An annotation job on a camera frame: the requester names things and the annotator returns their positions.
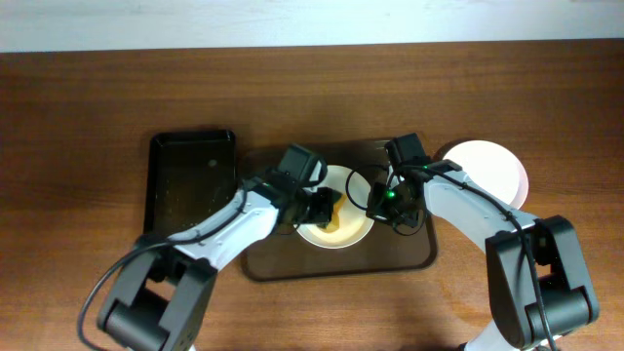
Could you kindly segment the yellow green sponge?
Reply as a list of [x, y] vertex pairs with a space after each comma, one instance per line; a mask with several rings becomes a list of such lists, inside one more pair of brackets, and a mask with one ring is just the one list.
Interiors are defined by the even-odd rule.
[[347, 200], [347, 196], [343, 193], [340, 193], [338, 191], [333, 191], [332, 195], [331, 195], [331, 200], [332, 200], [332, 213], [331, 216], [335, 217], [338, 216], [340, 210], [342, 209], [345, 201]]

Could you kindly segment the white round plate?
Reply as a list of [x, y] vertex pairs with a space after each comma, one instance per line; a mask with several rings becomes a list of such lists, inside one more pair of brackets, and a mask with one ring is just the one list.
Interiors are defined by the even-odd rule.
[[343, 249], [361, 241], [372, 229], [373, 220], [353, 203], [364, 207], [371, 192], [371, 186], [360, 174], [343, 166], [328, 166], [328, 174], [321, 183], [347, 196], [338, 216], [331, 219], [326, 228], [314, 224], [301, 225], [296, 232], [307, 242], [323, 249]]

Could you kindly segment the white plate with sauce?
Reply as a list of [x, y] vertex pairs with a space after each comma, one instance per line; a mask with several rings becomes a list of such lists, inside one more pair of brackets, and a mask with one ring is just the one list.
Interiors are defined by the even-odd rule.
[[486, 140], [459, 142], [442, 156], [458, 164], [481, 188], [507, 205], [520, 209], [529, 181], [520, 159], [504, 146]]

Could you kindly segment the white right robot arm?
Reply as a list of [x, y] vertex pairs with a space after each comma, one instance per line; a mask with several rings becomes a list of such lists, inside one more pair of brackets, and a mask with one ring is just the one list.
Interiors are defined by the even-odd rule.
[[444, 219], [486, 255], [492, 320], [464, 350], [555, 349], [556, 337], [596, 322], [600, 304], [573, 225], [539, 218], [495, 198], [460, 166], [404, 163], [376, 184], [368, 217], [393, 228]]

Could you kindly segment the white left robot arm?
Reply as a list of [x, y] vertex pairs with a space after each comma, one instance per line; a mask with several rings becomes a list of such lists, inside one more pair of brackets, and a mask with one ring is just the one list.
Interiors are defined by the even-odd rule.
[[97, 328], [128, 350], [191, 350], [217, 274], [281, 224], [327, 224], [339, 192], [288, 176], [246, 180], [216, 213], [189, 229], [155, 240], [149, 235], [99, 278], [77, 320], [88, 348], [87, 310], [108, 279], [114, 284], [97, 313]]

